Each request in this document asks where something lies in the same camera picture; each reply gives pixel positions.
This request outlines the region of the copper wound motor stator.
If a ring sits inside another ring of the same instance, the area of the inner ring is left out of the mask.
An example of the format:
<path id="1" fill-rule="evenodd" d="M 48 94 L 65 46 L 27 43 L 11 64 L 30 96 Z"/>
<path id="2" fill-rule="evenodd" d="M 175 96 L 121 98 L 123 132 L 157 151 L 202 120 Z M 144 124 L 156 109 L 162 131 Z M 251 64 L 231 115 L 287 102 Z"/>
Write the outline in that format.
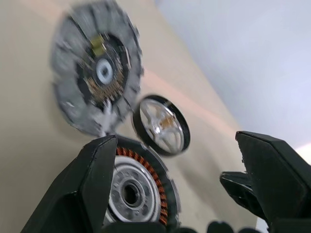
<path id="1" fill-rule="evenodd" d="M 173 233 L 180 226 L 180 211 L 177 187 L 160 156 L 141 142 L 118 135 L 103 226 L 158 222 Z"/>

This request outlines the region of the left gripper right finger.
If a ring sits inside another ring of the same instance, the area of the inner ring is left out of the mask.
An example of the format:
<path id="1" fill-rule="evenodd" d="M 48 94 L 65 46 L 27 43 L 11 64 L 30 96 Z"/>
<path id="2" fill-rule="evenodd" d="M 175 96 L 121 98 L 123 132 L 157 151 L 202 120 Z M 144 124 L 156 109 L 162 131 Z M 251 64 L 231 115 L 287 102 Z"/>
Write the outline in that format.
<path id="1" fill-rule="evenodd" d="M 311 233 L 311 166 L 282 139 L 239 131 L 236 140 L 270 233 Z"/>

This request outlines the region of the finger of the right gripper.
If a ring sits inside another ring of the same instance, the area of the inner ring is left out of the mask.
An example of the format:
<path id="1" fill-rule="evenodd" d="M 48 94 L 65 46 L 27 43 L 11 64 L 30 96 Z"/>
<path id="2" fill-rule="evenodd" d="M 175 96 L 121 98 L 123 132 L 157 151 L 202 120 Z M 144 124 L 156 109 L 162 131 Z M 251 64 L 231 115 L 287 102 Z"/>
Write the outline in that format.
<path id="1" fill-rule="evenodd" d="M 243 172 L 222 172 L 220 183 L 228 195 L 253 214 L 262 214 L 262 208 L 253 192 L 248 175 Z"/>

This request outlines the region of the silver motor cover disc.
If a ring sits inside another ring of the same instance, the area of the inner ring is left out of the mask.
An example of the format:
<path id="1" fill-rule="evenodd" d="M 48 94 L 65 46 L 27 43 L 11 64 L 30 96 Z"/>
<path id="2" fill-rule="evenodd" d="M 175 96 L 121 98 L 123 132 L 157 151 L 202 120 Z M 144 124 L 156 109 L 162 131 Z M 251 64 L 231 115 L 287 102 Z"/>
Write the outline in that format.
<path id="1" fill-rule="evenodd" d="M 133 110 L 144 73 L 139 33 L 116 0 L 76 4 L 59 22 L 50 64 L 58 107 L 92 135 L 115 131 Z"/>

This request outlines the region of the black ring silver spoked rotor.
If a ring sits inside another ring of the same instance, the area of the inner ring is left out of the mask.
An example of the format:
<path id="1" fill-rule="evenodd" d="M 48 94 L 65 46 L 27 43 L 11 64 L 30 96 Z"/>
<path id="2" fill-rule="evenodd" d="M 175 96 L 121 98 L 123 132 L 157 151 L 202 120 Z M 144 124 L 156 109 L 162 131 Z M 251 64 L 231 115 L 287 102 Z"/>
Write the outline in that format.
<path id="1" fill-rule="evenodd" d="M 133 111 L 132 122 L 138 137 L 161 155 L 182 154 L 190 145 L 190 129 L 185 117 L 163 96 L 144 96 Z"/>

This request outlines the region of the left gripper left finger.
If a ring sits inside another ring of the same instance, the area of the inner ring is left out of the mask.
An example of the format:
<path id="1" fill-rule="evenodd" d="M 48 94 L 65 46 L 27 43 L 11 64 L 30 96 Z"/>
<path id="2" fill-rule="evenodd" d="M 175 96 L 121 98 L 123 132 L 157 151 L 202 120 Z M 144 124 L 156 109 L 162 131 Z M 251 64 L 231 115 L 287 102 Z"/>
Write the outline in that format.
<path id="1" fill-rule="evenodd" d="M 54 179 L 20 233 L 100 233 L 117 138 L 95 139 Z"/>

